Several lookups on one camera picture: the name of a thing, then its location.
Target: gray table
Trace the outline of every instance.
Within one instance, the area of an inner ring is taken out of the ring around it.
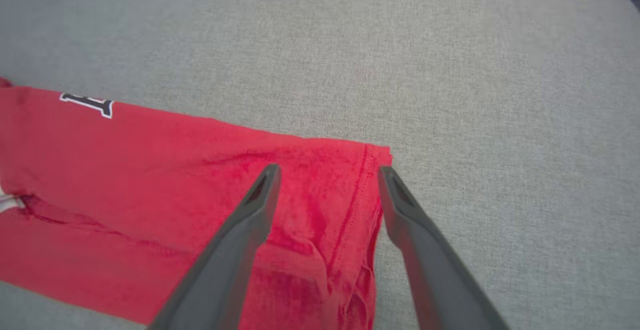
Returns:
[[[0,0],[0,76],[389,145],[514,329],[637,329],[639,32],[629,0]],[[416,328],[375,260],[375,328]],[[2,284],[0,328],[142,326]]]

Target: gray tablecloth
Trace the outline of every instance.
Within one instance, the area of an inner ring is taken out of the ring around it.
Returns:
[[[637,329],[639,32],[629,0],[0,0],[0,76],[388,145],[514,329]],[[415,329],[375,260],[375,328]],[[2,284],[0,328],[142,326]]]

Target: red shirt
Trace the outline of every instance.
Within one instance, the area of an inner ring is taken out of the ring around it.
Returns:
[[[241,329],[371,329],[388,147],[0,81],[0,280],[148,324],[261,170],[282,170]]]

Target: black letter with white outline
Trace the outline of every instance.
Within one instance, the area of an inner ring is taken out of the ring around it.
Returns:
[[[62,93],[60,95],[60,100],[66,103],[71,102],[82,105],[83,107],[96,109],[103,117],[107,119],[112,118],[112,105],[114,104],[112,100],[100,100],[87,96],[75,96],[70,93]]]

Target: red jersey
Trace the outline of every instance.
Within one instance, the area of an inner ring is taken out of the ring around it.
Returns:
[[[241,329],[371,329],[388,147],[0,84],[0,280],[148,324],[281,166]]]

